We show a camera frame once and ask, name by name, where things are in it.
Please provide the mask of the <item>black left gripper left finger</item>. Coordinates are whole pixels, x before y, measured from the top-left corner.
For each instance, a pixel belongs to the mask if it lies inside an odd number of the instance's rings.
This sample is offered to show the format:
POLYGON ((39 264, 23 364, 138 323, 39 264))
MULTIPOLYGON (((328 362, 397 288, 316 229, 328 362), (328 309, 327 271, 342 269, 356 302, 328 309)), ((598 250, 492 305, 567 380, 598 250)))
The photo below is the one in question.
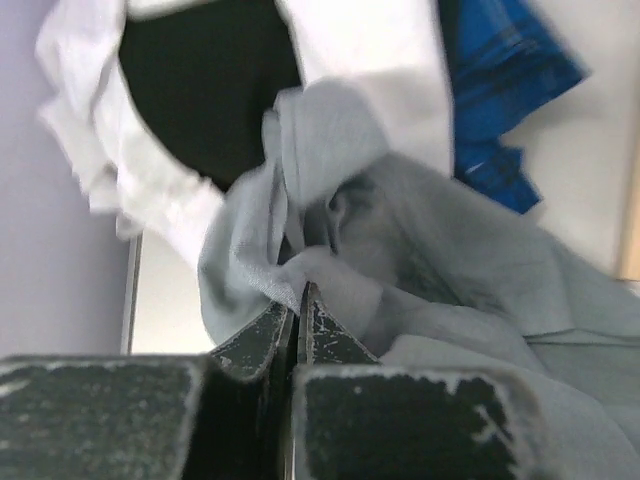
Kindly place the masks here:
POLYGON ((1 363, 5 479, 282 479, 293 316, 273 304, 212 352, 1 363))

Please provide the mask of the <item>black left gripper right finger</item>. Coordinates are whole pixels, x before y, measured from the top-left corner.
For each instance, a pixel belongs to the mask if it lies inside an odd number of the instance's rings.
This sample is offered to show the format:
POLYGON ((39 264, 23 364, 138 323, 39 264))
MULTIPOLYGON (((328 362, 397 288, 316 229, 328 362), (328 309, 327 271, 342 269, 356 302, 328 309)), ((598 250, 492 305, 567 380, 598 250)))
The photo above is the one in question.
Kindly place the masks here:
POLYGON ((292 404, 298 479, 537 479, 540 417, 515 377, 380 364, 308 284, 292 404))

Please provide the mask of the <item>grey shirt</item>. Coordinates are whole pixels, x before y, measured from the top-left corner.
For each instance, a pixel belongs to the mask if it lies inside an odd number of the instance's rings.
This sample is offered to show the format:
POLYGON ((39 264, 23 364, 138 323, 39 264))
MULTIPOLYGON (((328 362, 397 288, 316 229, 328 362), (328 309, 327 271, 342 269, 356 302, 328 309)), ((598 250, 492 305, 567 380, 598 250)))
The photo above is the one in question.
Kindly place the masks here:
POLYGON ((198 275, 223 342, 270 302, 329 311, 395 365, 502 367, 533 391, 568 479, 639 475, 639 299, 530 221, 395 153, 365 95, 280 92, 266 160, 211 224, 198 275))

